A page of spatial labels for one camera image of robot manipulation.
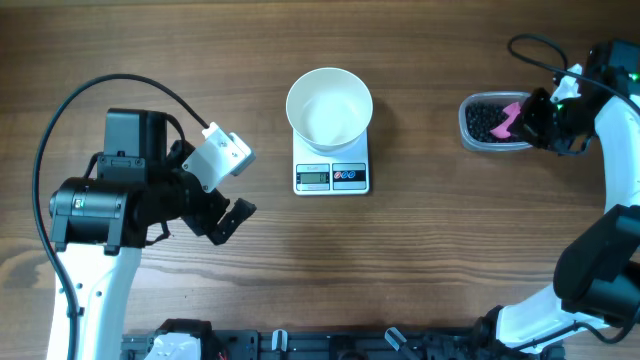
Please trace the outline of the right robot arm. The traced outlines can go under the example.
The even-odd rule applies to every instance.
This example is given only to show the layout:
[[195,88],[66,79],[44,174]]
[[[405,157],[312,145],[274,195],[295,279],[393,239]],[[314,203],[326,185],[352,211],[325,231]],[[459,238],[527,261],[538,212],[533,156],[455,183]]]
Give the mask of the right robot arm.
[[639,322],[639,47],[620,39],[594,45],[582,72],[544,64],[556,90],[532,92],[509,125],[535,148],[573,154],[593,138],[603,152],[604,215],[557,261],[553,282],[528,299],[479,318],[475,348],[494,356],[538,355],[561,339],[588,331],[616,344]]

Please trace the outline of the pink plastic measuring scoop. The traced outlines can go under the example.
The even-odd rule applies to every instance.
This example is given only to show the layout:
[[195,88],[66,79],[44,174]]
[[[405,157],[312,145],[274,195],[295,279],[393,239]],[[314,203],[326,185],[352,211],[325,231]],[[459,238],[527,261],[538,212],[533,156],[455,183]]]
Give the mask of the pink plastic measuring scoop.
[[509,131],[509,126],[516,120],[520,111],[521,105],[519,102],[514,102],[504,107],[502,112],[507,116],[507,118],[501,124],[491,129],[490,133],[498,139],[510,138],[512,134]]

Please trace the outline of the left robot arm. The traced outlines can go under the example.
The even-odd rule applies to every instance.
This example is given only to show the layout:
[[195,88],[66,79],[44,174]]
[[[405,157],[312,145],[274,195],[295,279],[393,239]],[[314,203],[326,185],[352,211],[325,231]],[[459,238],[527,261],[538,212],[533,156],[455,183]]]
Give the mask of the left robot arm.
[[67,179],[52,195],[50,238],[70,288],[78,318],[61,286],[56,288],[47,356],[50,359],[116,359],[124,330],[129,292],[150,245],[155,224],[180,218],[197,236],[224,244],[256,210],[230,201],[217,189],[255,158],[235,133],[210,124],[203,143],[184,138],[167,143],[163,112],[111,109],[106,115],[104,149],[90,162],[95,176]]

